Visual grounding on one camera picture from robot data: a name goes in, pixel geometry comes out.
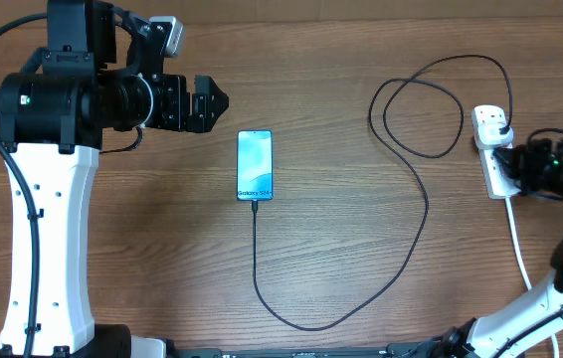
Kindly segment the Samsung Galaxy smartphone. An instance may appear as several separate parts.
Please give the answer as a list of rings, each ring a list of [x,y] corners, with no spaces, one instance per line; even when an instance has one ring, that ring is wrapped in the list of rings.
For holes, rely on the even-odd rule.
[[[274,197],[273,134],[243,130],[237,142],[237,198],[268,201]]]

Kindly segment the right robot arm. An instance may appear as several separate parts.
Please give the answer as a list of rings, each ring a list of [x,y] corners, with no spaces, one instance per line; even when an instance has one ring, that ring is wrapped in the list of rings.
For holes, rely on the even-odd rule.
[[[530,138],[515,148],[495,148],[493,157],[522,194],[546,191],[563,200],[563,140]],[[520,357],[563,330],[563,240],[551,271],[502,310],[453,327],[430,343],[427,357]]]

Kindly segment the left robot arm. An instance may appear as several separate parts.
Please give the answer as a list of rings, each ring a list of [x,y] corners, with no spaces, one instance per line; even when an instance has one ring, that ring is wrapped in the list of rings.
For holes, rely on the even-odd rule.
[[[182,48],[173,16],[103,1],[52,1],[48,43],[0,85],[0,155],[13,234],[0,357],[176,355],[167,339],[98,324],[87,280],[89,210],[106,129],[206,133],[229,106],[207,76],[163,71]]]

